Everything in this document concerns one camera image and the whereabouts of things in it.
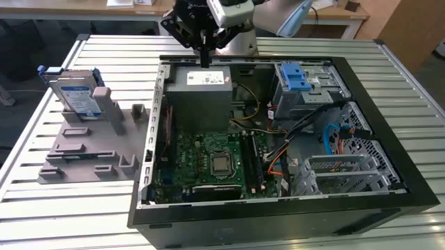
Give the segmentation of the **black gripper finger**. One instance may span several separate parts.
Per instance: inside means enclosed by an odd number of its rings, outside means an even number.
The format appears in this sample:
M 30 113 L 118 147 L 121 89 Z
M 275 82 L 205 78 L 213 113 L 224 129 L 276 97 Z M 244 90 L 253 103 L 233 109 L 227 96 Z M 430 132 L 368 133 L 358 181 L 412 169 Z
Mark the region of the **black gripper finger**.
M 191 31 L 176 15 L 176 10 L 170 10 L 164 14 L 160 25 L 184 48 L 193 49 L 195 54 L 199 56 L 200 67 L 204 68 L 204 45 L 195 45 Z
M 235 36 L 240 33 L 244 28 L 243 24 L 237 24 L 228 28 L 224 28 L 219 33 L 216 33 L 217 25 L 212 25 L 205 28 L 204 33 L 204 68 L 208 68 L 211 59 L 211 51 L 215 49 L 221 49 L 231 42 Z

